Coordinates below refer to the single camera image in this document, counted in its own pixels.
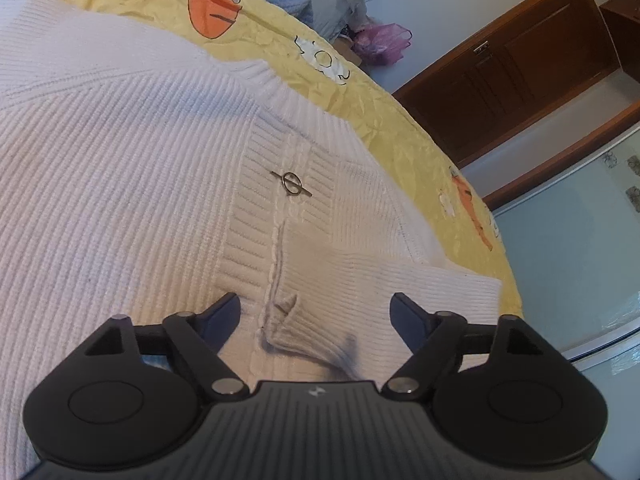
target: white floor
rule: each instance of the white floor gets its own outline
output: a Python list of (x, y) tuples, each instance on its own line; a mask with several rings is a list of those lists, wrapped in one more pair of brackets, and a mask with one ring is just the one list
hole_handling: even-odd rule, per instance
[(633, 102), (640, 83), (622, 70), (462, 168), (480, 196), (500, 189), (591, 133)]

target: metal screw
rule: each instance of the metal screw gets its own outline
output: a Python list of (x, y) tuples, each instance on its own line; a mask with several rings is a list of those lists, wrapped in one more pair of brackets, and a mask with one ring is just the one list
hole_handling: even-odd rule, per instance
[(420, 387), (420, 383), (411, 377), (394, 377), (386, 386), (396, 394), (410, 394)]
[(211, 385), (211, 389), (220, 395), (233, 395), (240, 392), (242, 388), (244, 388), (244, 383), (233, 377), (218, 379)]

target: glass shower door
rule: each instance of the glass shower door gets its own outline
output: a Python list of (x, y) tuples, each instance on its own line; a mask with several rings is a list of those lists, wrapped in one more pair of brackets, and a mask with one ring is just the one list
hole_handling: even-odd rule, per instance
[(640, 126), (495, 219), (527, 322), (607, 400), (594, 462), (640, 479)]

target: white sweater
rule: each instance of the white sweater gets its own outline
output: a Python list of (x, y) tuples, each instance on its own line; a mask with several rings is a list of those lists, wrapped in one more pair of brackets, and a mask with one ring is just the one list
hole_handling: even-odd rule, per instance
[(0, 9), (0, 479), (35, 460), (28, 393), (118, 312), (155, 323), (235, 291), (222, 357), (251, 385), (336, 378), (326, 363), (384, 380), (408, 355), (396, 290), (497, 317), (500, 283), (448, 262), (349, 124), (265, 62), (60, 0)]

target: purple plastic bag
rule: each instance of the purple plastic bag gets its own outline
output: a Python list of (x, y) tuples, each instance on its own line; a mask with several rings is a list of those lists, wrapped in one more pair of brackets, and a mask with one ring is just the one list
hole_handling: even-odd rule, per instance
[(411, 45), (412, 34), (397, 23), (374, 25), (356, 34), (353, 51), (368, 65), (393, 65)]

